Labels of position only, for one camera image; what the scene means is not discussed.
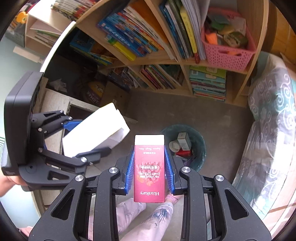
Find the cardboard box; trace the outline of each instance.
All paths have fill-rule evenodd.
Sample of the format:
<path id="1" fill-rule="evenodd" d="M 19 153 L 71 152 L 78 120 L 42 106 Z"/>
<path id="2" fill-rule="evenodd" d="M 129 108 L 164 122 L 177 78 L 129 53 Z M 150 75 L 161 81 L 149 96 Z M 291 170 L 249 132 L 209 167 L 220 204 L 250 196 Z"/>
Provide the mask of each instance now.
<path id="1" fill-rule="evenodd" d="M 165 201 L 164 135 L 136 135 L 134 201 Z"/>
<path id="2" fill-rule="evenodd" d="M 182 148 L 182 150 L 191 150 L 191 141 L 189 139 L 189 136 L 187 132 L 180 132 L 178 134 L 178 142 Z"/>
<path id="3" fill-rule="evenodd" d="M 100 102 L 100 107 L 113 103 L 122 115 L 126 114 L 131 96 L 129 93 L 108 81 Z"/>

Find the person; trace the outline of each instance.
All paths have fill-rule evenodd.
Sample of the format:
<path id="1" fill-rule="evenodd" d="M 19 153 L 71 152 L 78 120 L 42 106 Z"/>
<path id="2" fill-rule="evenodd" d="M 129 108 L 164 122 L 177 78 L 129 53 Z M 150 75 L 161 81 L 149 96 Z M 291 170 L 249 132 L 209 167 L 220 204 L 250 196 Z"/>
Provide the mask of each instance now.
<path id="1" fill-rule="evenodd" d="M 20 176 L 4 176 L 0 170 L 0 197 L 4 196 L 14 185 L 27 185 Z M 148 218 L 130 230 L 121 241 L 160 241 L 172 219 L 173 206 L 183 195 L 168 194 L 165 202 L 160 204 Z M 134 202 L 133 198 L 121 202 L 116 207 L 118 233 L 123 233 L 130 223 L 146 209 L 146 203 Z M 93 214 L 89 217 L 88 239 L 93 240 Z M 20 228 L 29 236 L 33 227 Z"/>

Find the white box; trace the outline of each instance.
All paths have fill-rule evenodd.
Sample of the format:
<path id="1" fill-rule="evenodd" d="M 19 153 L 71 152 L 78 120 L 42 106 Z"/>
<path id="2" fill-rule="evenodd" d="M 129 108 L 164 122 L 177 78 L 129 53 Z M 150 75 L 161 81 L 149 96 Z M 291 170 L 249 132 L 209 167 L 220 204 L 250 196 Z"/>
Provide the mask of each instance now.
<path id="1" fill-rule="evenodd" d="M 180 132 L 178 134 L 178 142 L 182 148 L 182 150 L 191 150 L 191 141 L 187 132 Z"/>
<path id="2" fill-rule="evenodd" d="M 73 157 L 95 148 L 112 149 L 129 131 L 119 110 L 110 103 L 92 113 L 63 138 L 64 155 Z"/>

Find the foot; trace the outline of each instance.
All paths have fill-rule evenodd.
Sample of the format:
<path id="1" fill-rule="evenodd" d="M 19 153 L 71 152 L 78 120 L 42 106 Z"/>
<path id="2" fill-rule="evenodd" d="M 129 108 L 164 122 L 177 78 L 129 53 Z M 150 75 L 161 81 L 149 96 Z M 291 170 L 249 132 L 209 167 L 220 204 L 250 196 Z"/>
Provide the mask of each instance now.
<path id="1" fill-rule="evenodd" d="M 177 203 L 177 201 L 179 201 L 181 198 L 183 197 L 183 195 L 177 195 L 177 196 L 174 196 L 173 194 L 168 194 L 166 197 L 165 197 L 165 202 L 170 202 L 172 203 L 173 205 Z"/>

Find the swirl pattern fabric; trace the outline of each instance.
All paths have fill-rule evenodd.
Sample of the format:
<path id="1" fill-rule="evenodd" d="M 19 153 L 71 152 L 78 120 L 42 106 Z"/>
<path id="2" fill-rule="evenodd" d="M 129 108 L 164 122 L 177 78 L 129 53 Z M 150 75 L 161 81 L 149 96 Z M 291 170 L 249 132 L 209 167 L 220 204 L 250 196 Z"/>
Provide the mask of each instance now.
<path id="1" fill-rule="evenodd" d="M 294 85 L 283 61 L 261 52 L 248 96 L 255 122 L 232 183 L 261 219 L 279 195 L 293 158 Z"/>

